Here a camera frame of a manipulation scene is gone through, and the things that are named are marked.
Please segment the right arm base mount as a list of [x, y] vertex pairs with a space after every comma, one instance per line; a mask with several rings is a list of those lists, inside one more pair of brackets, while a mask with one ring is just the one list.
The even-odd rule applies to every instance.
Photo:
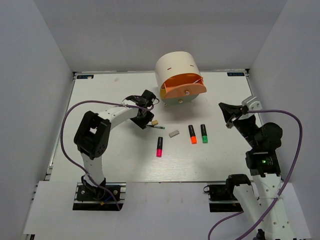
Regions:
[[209, 196], [209, 211], [211, 213], [241, 212], [242, 206], [233, 194], [235, 186], [239, 187], [240, 184], [247, 184], [253, 189], [246, 174], [231, 174], [225, 183], [205, 186], [203, 192]]

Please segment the green clear pen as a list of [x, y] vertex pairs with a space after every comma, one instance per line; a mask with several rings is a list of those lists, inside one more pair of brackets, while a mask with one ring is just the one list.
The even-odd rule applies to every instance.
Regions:
[[158, 125], [147, 125], [147, 127], [150, 127], [150, 128], [154, 128], [154, 129], [161, 129], [161, 130], [165, 130], [165, 127], [164, 126], [158, 126]]

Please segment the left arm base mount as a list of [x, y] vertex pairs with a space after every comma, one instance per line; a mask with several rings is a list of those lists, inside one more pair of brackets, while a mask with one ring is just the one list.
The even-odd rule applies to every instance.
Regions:
[[94, 194], [89, 191], [82, 183], [78, 182], [72, 210], [100, 212], [114, 212], [121, 210], [125, 202], [126, 184], [111, 183], [107, 184], [106, 188], [113, 193], [119, 208], [117, 207], [117, 204], [114, 201], [113, 197], [108, 192], [102, 190], [102, 192], [100, 192], [98, 196], [94, 196]]

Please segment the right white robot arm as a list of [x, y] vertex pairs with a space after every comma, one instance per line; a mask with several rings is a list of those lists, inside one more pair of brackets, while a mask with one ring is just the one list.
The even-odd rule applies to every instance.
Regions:
[[[255, 97], [249, 97], [241, 105], [219, 103], [226, 127], [236, 128], [251, 150], [245, 154], [246, 166], [252, 180], [246, 174], [231, 174], [226, 179], [226, 195], [238, 200], [242, 213], [251, 227], [239, 236], [242, 240], [255, 232], [256, 240], [295, 240], [287, 216], [283, 191], [293, 173], [301, 150], [303, 127], [294, 114], [278, 109], [263, 110]], [[296, 153], [286, 179], [281, 177], [281, 168], [276, 150], [282, 145], [283, 129], [274, 122], [261, 127], [256, 124], [258, 113], [279, 113], [292, 117], [298, 124], [299, 137]]]

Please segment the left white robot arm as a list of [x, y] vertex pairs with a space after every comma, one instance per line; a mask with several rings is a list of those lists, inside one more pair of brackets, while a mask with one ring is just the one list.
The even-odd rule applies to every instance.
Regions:
[[154, 118], [149, 108], [156, 99], [155, 94], [145, 90], [142, 95], [130, 95], [119, 105], [105, 111], [88, 111], [84, 114], [73, 141], [86, 170], [82, 184], [88, 187], [88, 193], [94, 199], [99, 200], [106, 193], [102, 155], [108, 147], [111, 130], [127, 120], [145, 129]]

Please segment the orange top drawer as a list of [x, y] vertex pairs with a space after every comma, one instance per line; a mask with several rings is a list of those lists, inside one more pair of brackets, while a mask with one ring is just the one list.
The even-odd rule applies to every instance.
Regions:
[[164, 99], [182, 97], [185, 95], [197, 95], [207, 92], [204, 80], [201, 83], [195, 83], [203, 78], [196, 73], [182, 73], [165, 80], [160, 89], [166, 90]]

